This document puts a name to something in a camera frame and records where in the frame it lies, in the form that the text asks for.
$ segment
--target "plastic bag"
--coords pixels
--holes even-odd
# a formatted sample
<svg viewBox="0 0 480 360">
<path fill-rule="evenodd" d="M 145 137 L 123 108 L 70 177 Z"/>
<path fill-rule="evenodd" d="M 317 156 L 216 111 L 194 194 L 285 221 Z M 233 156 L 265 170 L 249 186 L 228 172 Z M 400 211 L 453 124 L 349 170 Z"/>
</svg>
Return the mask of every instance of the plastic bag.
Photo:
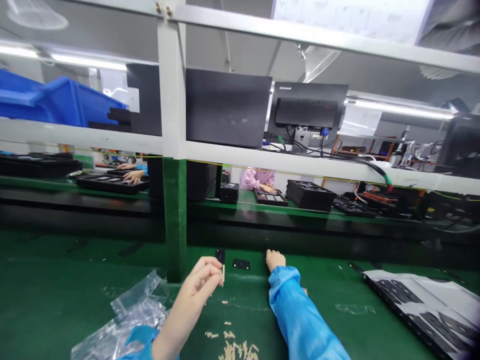
<svg viewBox="0 0 480 360">
<path fill-rule="evenodd" d="M 117 315 L 85 340 L 71 349 L 71 360 L 115 360 L 140 351 L 137 341 L 125 346 L 132 329 L 147 325 L 161 330 L 168 316 L 164 297 L 152 295 L 165 280 L 152 271 L 145 279 L 124 292 L 110 304 Z"/>
</svg>

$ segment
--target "pink jacket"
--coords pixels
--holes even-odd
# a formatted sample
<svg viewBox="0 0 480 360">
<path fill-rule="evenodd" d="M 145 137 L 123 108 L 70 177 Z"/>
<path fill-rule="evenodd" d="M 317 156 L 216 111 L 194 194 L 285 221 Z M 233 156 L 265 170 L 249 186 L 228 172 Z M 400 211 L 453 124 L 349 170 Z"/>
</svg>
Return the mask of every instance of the pink jacket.
<svg viewBox="0 0 480 360">
<path fill-rule="evenodd" d="M 272 184 L 275 181 L 275 171 L 249 167 L 243 173 L 240 180 L 240 189 L 258 189 L 260 184 Z"/>
</svg>

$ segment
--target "blue plastic bin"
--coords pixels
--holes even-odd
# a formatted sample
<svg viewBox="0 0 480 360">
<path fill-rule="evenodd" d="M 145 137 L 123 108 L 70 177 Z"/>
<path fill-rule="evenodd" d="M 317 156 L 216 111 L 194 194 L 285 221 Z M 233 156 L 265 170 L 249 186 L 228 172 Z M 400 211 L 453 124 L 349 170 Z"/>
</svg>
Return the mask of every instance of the blue plastic bin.
<svg viewBox="0 0 480 360">
<path fill-rule="evenodd" d="M 89 127 L 89 122 L 115 124 L 110 108 L 127 109 L 111 97 L 66 76 L 42 84 L 0 70 L 0 117 Z"/>
</svg>

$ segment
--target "worker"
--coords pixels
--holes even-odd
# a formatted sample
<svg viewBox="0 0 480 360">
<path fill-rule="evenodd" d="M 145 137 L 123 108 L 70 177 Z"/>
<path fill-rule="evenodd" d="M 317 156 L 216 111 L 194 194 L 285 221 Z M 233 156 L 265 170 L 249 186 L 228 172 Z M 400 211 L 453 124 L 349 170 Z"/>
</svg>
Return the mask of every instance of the worker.
<svg viewBox="0 0 480 360">
<path fill-rule="evenodd" d="M 123 175 L 125 180 L 130 180 L 129 184 L 133 184 L 133 185 L 140 184 L 140 179 L 143 178 L 144 176 L 149 175 L 148 166 L 142 165 L 142 164 L 121 164 L 121 165 L 118 165 L 116 169 L 117 170 L 136 169 Z"/>
<path fill-rule="evenodd" d="M 290 360 L 350 360 L 338 338 L 300 287 L 299 271 L 287 266 L 278 251 L 266 252 L 270 270 L 270 307 L 288 345 Z M 218 285 L 223 286 L 222 264 L 212 256 L 201 257 L 186 277 L 160 333 L 150 340 L 139 360 L 174 360 L 189 338 L 205 303 Z"/>
<path fill-rule="evenodd" d="M 266 193 L 276 194 L 274 189 L 275 171 L 257 167 L 248 167 L 241 176 L 240 189 L 260 189 Z"/>
</svg>

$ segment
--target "ceiling light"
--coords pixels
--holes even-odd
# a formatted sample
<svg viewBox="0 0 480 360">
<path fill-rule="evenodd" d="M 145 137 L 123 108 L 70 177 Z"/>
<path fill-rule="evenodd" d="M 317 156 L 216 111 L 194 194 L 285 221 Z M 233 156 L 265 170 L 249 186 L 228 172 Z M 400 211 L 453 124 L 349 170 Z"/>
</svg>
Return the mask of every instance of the ceiling light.
<svg viewBox="0 0 480 360">
<path fill-rule="evenodd" d="M 119 62 L 109 62 L 103 60 L 97 60 L 90 57 L 77 57 L 69 55 L 52 54 L 51 57 L 61 63 L 81 65 L 91 68 L 103 68 L 112 70 L 127 71 L 127 66 Z"/>
<path fill-rule="evenodd" d="M 353 103 L 353 105 L 356 105 L 362 108 L 385 111 L 388 113 L 397 113 L 397 114 L 403 114 L 403 115 L 418 116 L 423 118 L 449 120 L 455 116 L 454 114 L 447 113 L 447 112 L 427 111 L 427 110 L 420 110 L 420 109 L 415 109 L 411 107 L 394 106 L 394 105 L 388 105 L 385 103 L 366 102 L 366 101 L 359 101 L 359 100 Z"/>
<path fill-rule="evenodd" d="M 0 46 L 1 54 L 16 55 L 25 58 L 38 58 L 39 56 L 33 50 L 27 50 L 21 47 Z"/>
</svg>

